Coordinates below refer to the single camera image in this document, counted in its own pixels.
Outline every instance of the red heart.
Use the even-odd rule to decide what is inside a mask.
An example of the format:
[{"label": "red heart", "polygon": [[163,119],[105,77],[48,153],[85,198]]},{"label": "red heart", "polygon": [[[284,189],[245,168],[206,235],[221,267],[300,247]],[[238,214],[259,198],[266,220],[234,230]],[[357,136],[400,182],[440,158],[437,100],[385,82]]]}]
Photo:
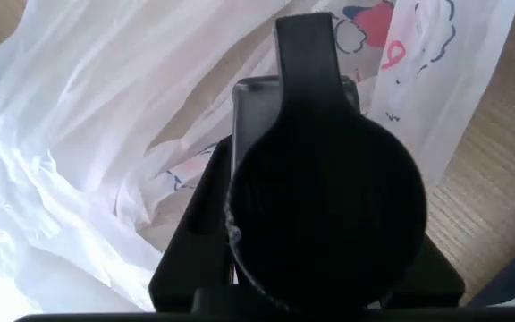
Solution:
[{"label": "red heart", "polygon": [[367,45],[384,48],[392,17],[393,7],[390,4],[381,3],[358,13],[353,21],[367,33]]}]

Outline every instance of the blue outline drawing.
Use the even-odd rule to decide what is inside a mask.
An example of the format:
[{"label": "blue outline drawing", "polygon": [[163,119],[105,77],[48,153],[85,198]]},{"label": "blue outline drawing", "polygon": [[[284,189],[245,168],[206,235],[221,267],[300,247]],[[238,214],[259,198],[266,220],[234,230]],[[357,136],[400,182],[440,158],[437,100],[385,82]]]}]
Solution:
[{"label": "blue outline drawing", "polygon": [[341,44],[339,44],[339,40],[338,37],[337,37],[337,33],[339,32],[339,28],[341,27],[341,25],[343,25],[343,23],[345,22],[345,20],[340,20],[339,22],[337,22],[337,24],[335,25],[335,27],[333,28],[333,33],[335,35],[335,46],[337,47],[337,49],[339,49],[341,52],[343,52],[344,54],[351,54],[351,53],[358,53],[361,49],[363,49],[363,45],[365,44],[365,41],[367,40],[367,33],[362,30],[358,25],[357,23],[353,22],[353,21],[349,21],[350,24],[352,24],[353,26],[355,26],[357,28],[358,31],[360,31],[362,34],[363,34],[363,39],[361,39],[361,41],[359,42],[360,43],[360,46],[359,48],[357,49],[353,49],[352,51],[348,52],[346,51],[345,49],[343,49],[341,47]]},{"label": "blue outline drawing", "polygon": [[452,27],[452,34],[451,34],[451,36],[448,38],[448,40],[446,40],[444,42],[443,46],[440,48],[440,54],[437,57],[431,59],[430,63],[438,62],[441,58],[443,58],[444,54],[446,54],[446,47],[448,46],[448,44],[451,43],[451,41],[456,36],[456,28],[454,28],[454,25],[452,25],[451,27]]},{"label": "blue outline drawing", "polygon": [[180,180],[178,175],[173,174],[170,170],[166,170],[165,173],[170,174],[174,178],[174,191],[177,191],[181,188],[193,189],[193,190],[196,189],[196,187],[191,186],[189,184],[182,184],[182,180]]}]

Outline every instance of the wood grain surface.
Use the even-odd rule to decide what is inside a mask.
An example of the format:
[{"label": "wood grain surface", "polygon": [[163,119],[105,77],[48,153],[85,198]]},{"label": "wood grain surface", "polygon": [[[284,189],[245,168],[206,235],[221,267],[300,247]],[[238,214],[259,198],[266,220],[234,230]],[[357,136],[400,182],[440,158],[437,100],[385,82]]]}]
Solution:
[{"label": "wood grain surface", "polygon": [[[25,0],[0,0],[0,43]],[[515,20],[496,72],[429,197],[428,234],[467,284],[463,302],[515,256]]]}]

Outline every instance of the printed plastic bag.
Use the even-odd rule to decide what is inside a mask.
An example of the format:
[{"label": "printed plastic bag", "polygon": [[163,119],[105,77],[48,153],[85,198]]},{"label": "printed plastic bag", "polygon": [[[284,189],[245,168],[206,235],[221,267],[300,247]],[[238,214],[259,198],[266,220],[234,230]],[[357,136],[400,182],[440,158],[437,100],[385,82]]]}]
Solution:
[{"label": "printed plastic bag", "polygon": [[149,278],[231,132],[232,85],[275,73],[275,18],[317,11],[363,112],[434,185],[515,0],[29,0],[0,46],[0,320],[152,310]]}]

